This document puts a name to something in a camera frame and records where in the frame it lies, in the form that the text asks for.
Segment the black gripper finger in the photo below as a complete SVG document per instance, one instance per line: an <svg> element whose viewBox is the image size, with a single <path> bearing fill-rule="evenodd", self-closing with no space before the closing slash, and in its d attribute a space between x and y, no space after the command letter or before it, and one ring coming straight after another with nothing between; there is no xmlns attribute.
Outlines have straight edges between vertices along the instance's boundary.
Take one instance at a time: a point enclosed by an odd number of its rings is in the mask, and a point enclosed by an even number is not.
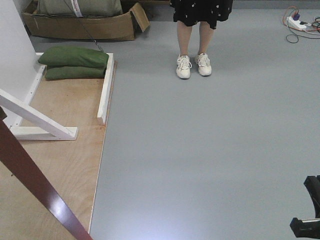
<svg viewBox="0 0 320 240"><path fill-rule="evenodd" d="M320 238L320 219L298 219L294 217L289 224L293 234L297 238Z"/></svg>
<svg viewBox="0 0 320 240"><path fill-rule="evenodd" d="M304 181L304 186L306 187L310 198L313 203L315 218L320 217L320 176L307 176Z"/></svg>

